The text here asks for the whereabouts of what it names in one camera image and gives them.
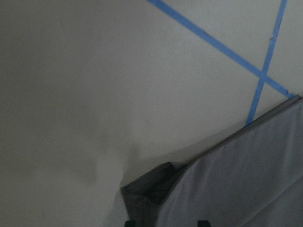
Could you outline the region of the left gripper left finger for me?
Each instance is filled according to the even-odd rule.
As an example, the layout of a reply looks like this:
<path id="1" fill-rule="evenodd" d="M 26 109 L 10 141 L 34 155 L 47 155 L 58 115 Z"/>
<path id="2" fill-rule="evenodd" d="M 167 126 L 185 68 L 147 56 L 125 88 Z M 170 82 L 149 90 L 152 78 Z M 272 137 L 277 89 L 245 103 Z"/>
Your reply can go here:
<path id="1" fill-rule="evenodd" d="M 137 227 L 137 223 L 135 220 L 128 220 L 125 222 L 125 227 Z"/>

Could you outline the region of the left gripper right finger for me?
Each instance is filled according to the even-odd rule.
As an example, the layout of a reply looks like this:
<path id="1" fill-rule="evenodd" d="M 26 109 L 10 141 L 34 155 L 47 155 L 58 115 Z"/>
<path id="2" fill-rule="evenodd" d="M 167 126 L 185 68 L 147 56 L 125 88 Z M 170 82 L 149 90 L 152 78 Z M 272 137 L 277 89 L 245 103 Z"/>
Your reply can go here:
<path id="1" fill-rule="evenodd" d="M 207 220 L 199 220 L 197 222 L 198 227 L 210 227 L 210 223 Z"/>

